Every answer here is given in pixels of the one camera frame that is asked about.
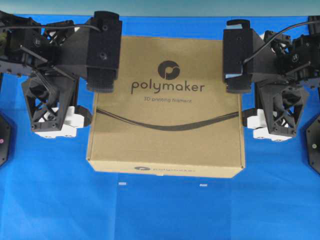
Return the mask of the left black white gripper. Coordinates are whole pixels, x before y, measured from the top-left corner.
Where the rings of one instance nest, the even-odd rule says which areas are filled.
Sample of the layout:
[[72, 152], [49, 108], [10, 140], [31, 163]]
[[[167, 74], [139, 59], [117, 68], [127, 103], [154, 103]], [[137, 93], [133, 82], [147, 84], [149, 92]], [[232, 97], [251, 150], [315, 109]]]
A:
[[[91, 92], [113, 92], [116, 79], [115, 70], [88, 68], [86, 88]], [[32, 74], [21, 84], [33, 133], [43, 138], [74, 138], [78, 129], [92, 123], [91, 112], [78, 105], [79, 80]]]

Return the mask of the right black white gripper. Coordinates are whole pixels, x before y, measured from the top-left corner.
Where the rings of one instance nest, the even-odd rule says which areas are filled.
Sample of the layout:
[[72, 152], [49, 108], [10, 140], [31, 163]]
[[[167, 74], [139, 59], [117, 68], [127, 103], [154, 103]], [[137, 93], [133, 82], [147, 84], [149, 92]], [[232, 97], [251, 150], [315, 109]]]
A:
[[[226, 22], [223, 30], [223, 76], [228, 93], [250, 93], [253, 74], [277, 73], [276, 54], [270, 46], [244, 63], [264, 44], [263, 38], [251, 28], [249, 20]], [[302, 85], [256, 83], [254, 100], [255, 106], [242, 112], [242, 124], [253, 130], [255, 139], [283, 142], [297, 135], [308, 100], [308, 92]]]

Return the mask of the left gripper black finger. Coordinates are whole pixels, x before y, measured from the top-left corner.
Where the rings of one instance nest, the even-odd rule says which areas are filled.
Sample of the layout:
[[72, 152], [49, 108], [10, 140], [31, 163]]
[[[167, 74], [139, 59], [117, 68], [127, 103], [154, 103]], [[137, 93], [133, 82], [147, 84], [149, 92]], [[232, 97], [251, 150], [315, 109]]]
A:
[[96, 11], [60, 47], [59, 66], [69, 72], [85, 73], [87, 68], [117, 72], [120, 64], [122, 21], [117, 13]]

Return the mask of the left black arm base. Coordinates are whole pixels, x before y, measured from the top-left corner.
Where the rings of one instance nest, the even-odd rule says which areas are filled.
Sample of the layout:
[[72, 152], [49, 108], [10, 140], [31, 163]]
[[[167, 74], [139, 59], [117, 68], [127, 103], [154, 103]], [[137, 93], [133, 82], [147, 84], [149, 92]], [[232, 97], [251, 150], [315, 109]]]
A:
[[4, 165], [8, 160], [10, 152], [10, 143], [12, 135], [12, 125], [0, 114], [0, 166]]

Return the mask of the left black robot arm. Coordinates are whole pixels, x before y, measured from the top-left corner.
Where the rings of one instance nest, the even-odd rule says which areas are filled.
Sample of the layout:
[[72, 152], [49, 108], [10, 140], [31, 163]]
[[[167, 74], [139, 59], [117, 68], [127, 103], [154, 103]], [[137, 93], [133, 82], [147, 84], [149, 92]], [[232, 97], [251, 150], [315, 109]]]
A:
[[96, 11], [83, 24], [41, 24], [1, 12], [0, 71], [26, 77], [21, 86], [33, 133], [74, 138], [91, 124], [91, 112], [78, 105], [79, 82], [85, 80], [91, 92], [114, 90], [122, 25], [109, 11]]

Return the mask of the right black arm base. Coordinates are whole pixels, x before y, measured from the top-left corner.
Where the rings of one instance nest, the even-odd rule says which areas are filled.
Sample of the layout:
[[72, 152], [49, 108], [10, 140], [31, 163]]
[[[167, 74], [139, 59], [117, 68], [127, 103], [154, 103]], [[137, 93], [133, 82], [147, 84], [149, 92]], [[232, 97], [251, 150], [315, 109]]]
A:
[[308, 120], [301, 129], [303, 163], [320, 175], [320, 115]]

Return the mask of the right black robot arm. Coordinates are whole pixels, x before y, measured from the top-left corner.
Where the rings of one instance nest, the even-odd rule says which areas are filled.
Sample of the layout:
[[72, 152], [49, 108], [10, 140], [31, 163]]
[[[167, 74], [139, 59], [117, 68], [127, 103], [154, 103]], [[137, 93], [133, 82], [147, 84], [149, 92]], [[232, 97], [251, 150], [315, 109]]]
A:
[[254, 107], [242, 112], [255, 139], [274, 142], [296, 136], [309, 94], [320, 85], [320, 18], [310, 16], [308, 34], [292, 39], [287, 30], [259, 35], [247, 19], [226, 23], [222, 66], [226, 91], [254, 93]]

